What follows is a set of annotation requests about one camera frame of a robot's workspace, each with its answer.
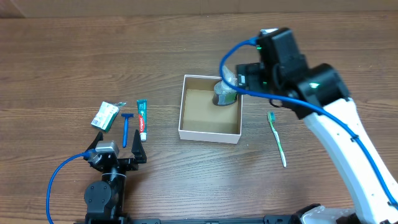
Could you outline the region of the clear soap pump bottle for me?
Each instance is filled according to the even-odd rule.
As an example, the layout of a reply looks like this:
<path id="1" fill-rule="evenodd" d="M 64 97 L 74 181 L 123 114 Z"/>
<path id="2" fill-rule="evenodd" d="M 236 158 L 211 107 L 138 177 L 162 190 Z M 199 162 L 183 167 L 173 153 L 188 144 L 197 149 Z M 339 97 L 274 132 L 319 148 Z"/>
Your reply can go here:
<path id="1" fill-rule="evenodd" d="M 233 86 L 237 85 L 236 75 L 227 67 L 222 68 L 223 76 Z M 238 92 L 228 86 L 223 80 L 214 86 L 213 104 L 216 106 L 228 106 L 238 99 Z"/>

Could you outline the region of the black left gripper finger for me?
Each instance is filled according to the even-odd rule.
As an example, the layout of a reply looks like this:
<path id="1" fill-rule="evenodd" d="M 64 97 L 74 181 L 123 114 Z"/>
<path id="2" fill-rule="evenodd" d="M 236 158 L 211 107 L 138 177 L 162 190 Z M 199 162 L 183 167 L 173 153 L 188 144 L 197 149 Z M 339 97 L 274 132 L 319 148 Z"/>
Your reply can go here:
<path id="1" fill-rule="evenodd" d="M 93 142 L 89 145 L 89 147 L 87 148 L 86 152 L 95 149 L 97 144 L 103 140 L 103 133 L 101 131 L 98 132 L 98 134 L 96 135 L 95 139 L 93 140 Z"/>
<path id="2" fill-rule="evenodd" d="M 131 152 L 133 153 L 137 164 L 145 164 L 147 162 L 147 156 L 142 146 L 141 136 L 138 129 L 135 130 L 134 133 Z"/>

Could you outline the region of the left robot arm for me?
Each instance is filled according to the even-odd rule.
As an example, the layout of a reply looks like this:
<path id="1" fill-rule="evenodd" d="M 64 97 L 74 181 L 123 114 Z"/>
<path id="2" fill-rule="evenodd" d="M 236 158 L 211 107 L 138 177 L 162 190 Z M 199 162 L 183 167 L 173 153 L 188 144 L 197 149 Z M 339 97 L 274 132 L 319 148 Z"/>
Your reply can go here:
<path id="1" fill-rule="evenodd" d="M 140 132 L 135 130 L 132 157 L 120 158 L 114 141 L 104 141 L 99 132 L 84 156 L 90 167 L 101 173 L 101 180 L 87 186 L 84 194 L 87 205 L 85 223 L 132 223 L 128 213 L 123 212 L 126 173 L 139 169 L 147 162 L 141 143 Z"/>

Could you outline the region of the Colgate toothpaste tube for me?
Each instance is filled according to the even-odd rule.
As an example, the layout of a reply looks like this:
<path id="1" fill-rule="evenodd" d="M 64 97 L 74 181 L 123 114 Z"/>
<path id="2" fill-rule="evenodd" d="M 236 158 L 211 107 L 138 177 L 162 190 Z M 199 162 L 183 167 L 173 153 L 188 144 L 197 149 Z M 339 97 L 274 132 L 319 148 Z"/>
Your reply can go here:
<path id="1" fill-rule="evenodd" d="M 139 133 L 142 142 L 147 141 L 147 100 L 137 100 Z"/>

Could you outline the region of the green white toothbrush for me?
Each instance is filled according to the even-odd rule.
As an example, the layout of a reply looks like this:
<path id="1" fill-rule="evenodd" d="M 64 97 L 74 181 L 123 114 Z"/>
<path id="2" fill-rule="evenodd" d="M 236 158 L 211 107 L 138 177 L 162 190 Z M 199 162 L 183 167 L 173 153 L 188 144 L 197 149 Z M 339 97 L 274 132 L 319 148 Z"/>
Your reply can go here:
<path id="1" fill-rule="evenodd" d="M 268 111 L 267 112 L 267 119 L 268 119 L 269 125 L 271 127 L 272 133 L 273 133 L 273 135 L 275 137 L 276 143 L 277 143 L 277 147 L 278 147 L 278 150 L 279 150 L 282 166 L 283 166 L 283 168 L 286 168 L 287 167 L 287 161 L 286 161 L 286 158 L 285 158 L 285 154 L 283 152 L 283 148 L 282 148 L 282 145 L 281 145 L 281 142 L 280 142 L 279 134 L 278 134 L 278 132 L 276 131 L 276 129 L 274 127 L 275 114 L 273 112 L 271 112 L 271 111 Z"/>

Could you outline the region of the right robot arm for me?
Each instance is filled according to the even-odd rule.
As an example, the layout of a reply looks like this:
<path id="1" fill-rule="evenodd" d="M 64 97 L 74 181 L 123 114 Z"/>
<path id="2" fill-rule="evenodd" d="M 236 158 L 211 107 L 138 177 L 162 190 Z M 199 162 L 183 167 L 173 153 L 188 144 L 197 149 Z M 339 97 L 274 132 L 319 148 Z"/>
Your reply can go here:
<path id="1" fill-rule="evenodd" d="M 343 179 L 353 213 L 314 208 L 302 223 L 397 223 L 397 181 L 366 133 L 354 100 L 338 72 L 323 63 L 310 68 L 303 55 L 237 65 L 239 92 L 279 100 L 318 138 Z"/>

